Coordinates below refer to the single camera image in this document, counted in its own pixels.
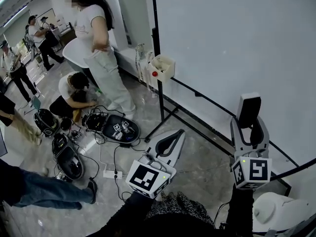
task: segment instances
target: power strip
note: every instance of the power strip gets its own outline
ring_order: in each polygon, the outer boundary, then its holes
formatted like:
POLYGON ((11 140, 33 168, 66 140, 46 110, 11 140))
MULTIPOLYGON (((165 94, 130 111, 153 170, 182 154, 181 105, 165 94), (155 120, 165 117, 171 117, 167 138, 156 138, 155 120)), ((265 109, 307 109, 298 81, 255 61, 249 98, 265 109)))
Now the power strip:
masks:
POLYGON ((117 174, 115 174, 114 171, 112 170, 104 170, 103 171, 103 177, 105 178, 112 178, 114 179, 114 176, 117 176, 117 179, 122 179, 123 178, 123 172, 122 171, 118 171, 117 174))

